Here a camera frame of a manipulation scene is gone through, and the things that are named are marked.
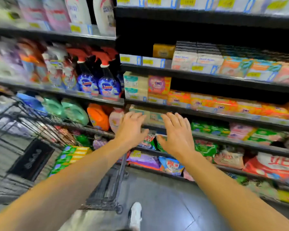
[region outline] shoe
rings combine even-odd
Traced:
[[[140,231],[140,222],[142,221],[142,207],[139,202],[135,202],[128,212],[129,228],[133,231]]]

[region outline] wire cart basket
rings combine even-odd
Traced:
[[[35,110],[15,97],[0,96],[0,204],[9,204],[47,178],[66,145],[82,146],[68,130],[93,139],[114,133],[82,126],[68,119]],[[104,176],[80,209],[122,213],[118,205],[125,174],[126,154]]]

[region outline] hand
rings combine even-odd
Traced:
[[[158,142],[163,149],[177,160],[186,159],[187,154],[195,151],[192,130],[187,118],[183,118],[180,114],[167,113],[161,115],[166,131],[167,141],[160,135],[157,136]]]
[[[120,121],[114,140],[126,146],[128,150],[138,146],[149,133],[149,129],[141,132],[141,125],[145,118],[146,115],[142,115],[142,113],[126,113]]]

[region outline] forearm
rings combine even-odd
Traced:
[[[0,213],[0,231],[57,231],[128,150],[112,140],[39,183]]]
[[[188,156],[189,159],[181,159],[182,164],[232,229],[289,230],[286,217],[217,169],[199,152],[191,152]]]

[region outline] orange detergent bottle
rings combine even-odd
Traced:
[[[94,128],[103,131],[109,130],[109,117],[103,111],[102,106],[98,104],[89,104],[87,112]]]

